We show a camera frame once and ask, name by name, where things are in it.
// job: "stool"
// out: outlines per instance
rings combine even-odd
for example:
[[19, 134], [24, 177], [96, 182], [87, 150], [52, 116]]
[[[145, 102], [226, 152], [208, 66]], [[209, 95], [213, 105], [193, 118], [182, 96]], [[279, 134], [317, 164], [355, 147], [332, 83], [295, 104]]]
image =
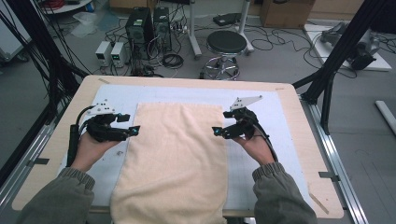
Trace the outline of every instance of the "stool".
[[213, 79], [236, 80], [240, 73], [235, 56], [244, 52], [246, 39], [236, 32], [216, 31], [206, 41], [207, 48], [219, 57], [212, 58], [205, 64], [205, 74]]

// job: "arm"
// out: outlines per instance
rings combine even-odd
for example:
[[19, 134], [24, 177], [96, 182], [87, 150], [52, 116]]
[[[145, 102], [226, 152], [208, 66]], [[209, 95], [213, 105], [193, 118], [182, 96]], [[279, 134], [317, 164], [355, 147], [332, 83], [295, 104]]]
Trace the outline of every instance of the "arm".
[[253, 172], [253, 191], [258, 199], [254, 209], [257, 223], [318, 222], [293, 178], [281, 163], [274, 161], [269, 147], [257, 131], [251, 139], [237, 137], [234, 141], [261, 166]]
[[85, 172], [117, 143], [98, 143], [84, 133], [73, 164], [64, 168], [25, 205], [17, 223], [85, 223], [95, 183]]

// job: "folded fabric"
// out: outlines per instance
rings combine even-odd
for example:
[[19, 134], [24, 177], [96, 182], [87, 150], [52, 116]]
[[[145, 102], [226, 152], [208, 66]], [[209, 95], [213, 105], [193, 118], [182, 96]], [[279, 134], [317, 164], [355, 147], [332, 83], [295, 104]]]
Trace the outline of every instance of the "folded fabric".
[[139, 104], [119, 181], [111, 199], [116, 224], [226, 223], [225, 141], [219, 105]]

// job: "desk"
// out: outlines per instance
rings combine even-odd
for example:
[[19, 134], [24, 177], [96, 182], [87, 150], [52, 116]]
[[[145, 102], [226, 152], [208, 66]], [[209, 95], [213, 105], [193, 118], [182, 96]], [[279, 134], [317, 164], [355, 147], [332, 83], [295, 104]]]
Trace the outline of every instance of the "desk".
[[[12, 204], [15, 210], [21, 210], [40, 189], [56, 176], [64, 153], [67, 151], [68, 137], [66, 136], [69, 134], [69, 125], [76, 120], [79, 111], [92, 103], [99, 87], [106, 84], [277, 92], [317, 216], [339, 218], [344, 215], [332, 181], [328, 178], [320, 178], [318, 175], [318, 172], [326, 172], [327, 168], [320, 155], [318, 145], [309, 127], [296, 91], [290, 84], [105, 76], [89, 76], [84, 79], [73, 101], [67, 107], [56, 130], [40, 155], [40, 158], [49, 158], [49, 163], [47, 165], [37, 164], [33, 167]], [[242, 217], [244, 214], [240, 211], [230, 210], [223, 213], [227, 217]]]

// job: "cloth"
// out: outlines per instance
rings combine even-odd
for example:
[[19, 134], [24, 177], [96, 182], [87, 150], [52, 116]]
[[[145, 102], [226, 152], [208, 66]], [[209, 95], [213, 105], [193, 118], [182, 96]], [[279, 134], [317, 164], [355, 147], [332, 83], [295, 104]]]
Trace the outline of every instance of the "cloth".
[[89, 175], [64, 168], [23, 207], [17, 223], [84, 224], [93, 201], [94, 183]]
[[139, 104], [119, 181], [111, 199], [116, 224], [224, 223], [225, 140], [217, 105]]
[[261, 166], [253, 172], [253, 178], [253, 191], [258, 198], [254, 208], [256, 223], [318, 223], [314, 210], [304, 201], [281, 163]]

